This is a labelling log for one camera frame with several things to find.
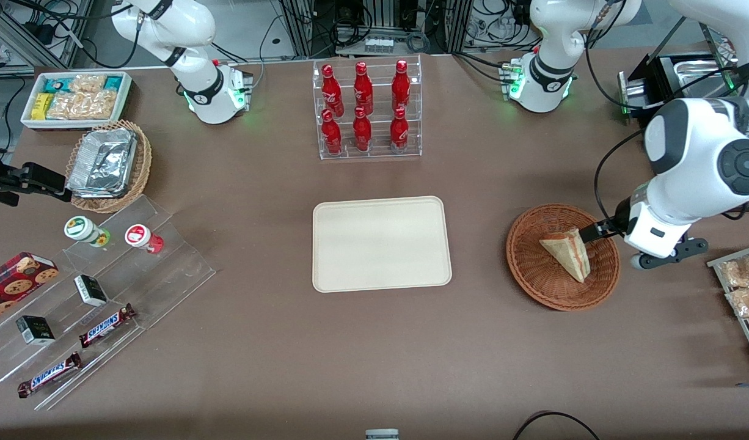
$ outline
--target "coca-cola bottle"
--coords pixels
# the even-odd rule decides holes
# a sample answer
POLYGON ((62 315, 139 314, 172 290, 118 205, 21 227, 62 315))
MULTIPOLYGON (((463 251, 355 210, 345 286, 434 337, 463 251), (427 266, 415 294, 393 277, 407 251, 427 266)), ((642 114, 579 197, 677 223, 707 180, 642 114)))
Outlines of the coca-cola bottle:
POLYGON ((356 134, 356 148, 362 153, 369 151, 372 142, 372 124, 363 106, 356 108, 356 119, 353 120, 353 131, 356 134))
POLYGON ((393 112, 391 121, 391 151, 396 154, 404 153, 407 148, 407 131, 410 125, 404 119, 404 114, 404 108, 400 106, 393 112))
POLYGON ((328 154, 339 156, 342 154, 342 132, 339 131, 339 125, 334 120, 334 114, 330 109, 323 109, 321 117, 323 117, 321 131, 323 131, 323 140, 328 154))
POLYGON ((342 103, 342 88, 339 87, 339 81, 334 78, 334 68, 325 64, 321 71, 323 72, 323 100, 326 108, 334 112, 334 117, 342 117, 345 114, 345 105, 342 103))
POLYGON ((407 62, 400 59, 396 62, 396 75, 391 83, 392 107, 396 111, 399 106, 407 108, 410 103, 410 78, 407 75, 407 62))
POLYGON ((362 106, 366 114, 375 111, 375 96, 372 92, 372 80, 367 74, 366 62, 356 62, 356 82, 353 84, 356 93, 356 105, 362 106))

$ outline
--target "sandwich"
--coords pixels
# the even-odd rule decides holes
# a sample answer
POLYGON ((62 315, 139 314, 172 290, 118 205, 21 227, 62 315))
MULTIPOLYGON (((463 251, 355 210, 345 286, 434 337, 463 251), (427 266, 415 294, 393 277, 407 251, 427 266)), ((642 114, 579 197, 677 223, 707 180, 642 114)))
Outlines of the sandwich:
POLYGON ((548 234, 540 240, 540 244, 576 281, 584 282, 590 272, 589 256, 586 255, 586 245, 581 240, 578 228, 566 233, 548 234))

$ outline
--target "wicker basket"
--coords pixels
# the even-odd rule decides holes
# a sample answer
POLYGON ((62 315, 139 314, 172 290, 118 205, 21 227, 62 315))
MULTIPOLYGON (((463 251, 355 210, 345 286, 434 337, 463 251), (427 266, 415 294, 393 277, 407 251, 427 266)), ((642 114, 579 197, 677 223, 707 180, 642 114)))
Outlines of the wicker basket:
POLYGON ((519 285, 539 303, 567 312, 592 309, 616 287, 621 262, 610 238, 587 243, 591 273, 578 282, 540 244, 548 233, 584 228, 597 222, 576 207, 552 203, 521 214, 505 243, 508 265, 519 285))
MULTIPOLYGON (((130 189, 123 197, 118 199, 82 199, 81 197, 73 196, 70 201, 73 206, 86 211, 109 214, 120 211, 120 209, 133 203, 144 192, 146 181, 149 179, 149 167, 152 166, 152 147, 149 145, 149 139, 146 139, 144 132, 135 123, 128 122, 127 120, 107 123, 92 130, 113 130, 115 128, 127 128, 138 136, 135 158, 133 159, 133 170, 131 171, 128 183, 130 189)), ((76 142, 76 148, 73 149, 73 153, 70 153, 70 160, 67 167, 65 167, 65 178, 70 177, 70 172, 73 170, 73 165, 76 162, 76 154, 78 154, 80 146, 81 139, 79 139, 79 142, 76 142)))

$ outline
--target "red cookie box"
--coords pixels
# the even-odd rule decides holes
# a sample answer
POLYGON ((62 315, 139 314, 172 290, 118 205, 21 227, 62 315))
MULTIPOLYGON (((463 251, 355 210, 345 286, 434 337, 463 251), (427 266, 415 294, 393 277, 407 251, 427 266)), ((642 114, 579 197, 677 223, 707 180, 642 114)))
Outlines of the red cookie box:
POLYGON ((0 266, 0 315, 57 276, 57 266, 45 258, 21 252, 0 266))

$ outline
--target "brown table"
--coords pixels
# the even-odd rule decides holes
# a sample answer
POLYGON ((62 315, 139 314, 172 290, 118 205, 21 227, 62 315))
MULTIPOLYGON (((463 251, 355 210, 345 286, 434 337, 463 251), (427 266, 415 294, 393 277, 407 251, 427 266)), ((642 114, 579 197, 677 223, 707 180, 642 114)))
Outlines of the brown table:
MULTIPOLYGON (((594 51, 605 86, 645 52, 594 51)), ((531 114, 455 58, 423 62, 424 156, 357 164, 318 159, 311 62, 269 64, 252 111, 221 126, 188 112, 168 70, 133 70, 126 117, 154 148, 146 193, 220 272, 53 410, 0 386, 0 438, 509 438, 540 409, 602 438, 749 438, 749 389, 733 387, 749 380, 749 347, 704 265, 749 246, 749 215, 696 225, 712 243, 703 257, 623 267, 597 309, 546 309, 512 279, 503 237, 537 204, 599 215, 594 168, 634 128, 582 64, 559 109, 531 114), (315 205, 422 195, 445 204, 447 286, 313 289, 315 205)), ((62 170, 78 136, 25 130, 15 162, 62 170)), ((639 142, 623 148, 605 203, 650 177, 639 142)), ((0 206, 0 263, 67 247, 75 214, 38 195, 0 206)))

